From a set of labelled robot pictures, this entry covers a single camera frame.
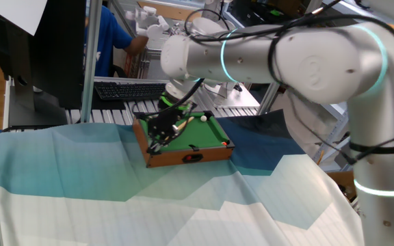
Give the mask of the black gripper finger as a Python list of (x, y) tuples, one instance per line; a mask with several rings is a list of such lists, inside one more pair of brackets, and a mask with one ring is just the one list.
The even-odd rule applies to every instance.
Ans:
[(178, 134), (180, 130), (176, 124), (173, 124), (164, 134), (161, 139), (163, 143), (173, 140)]
[(152, 128), (148, 132), (148, 153), (156, 153), (160, 150), (161, 135), (156, 128)]

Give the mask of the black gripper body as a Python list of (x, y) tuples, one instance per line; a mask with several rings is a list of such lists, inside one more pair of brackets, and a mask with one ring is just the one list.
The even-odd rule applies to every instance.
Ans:
[(168, 109), (165, 103), (159, 103), (159, 114), (148, 121), (149, 129), (170, 129), (173, 124), (183, 120), (194, 110), (194, 103)]

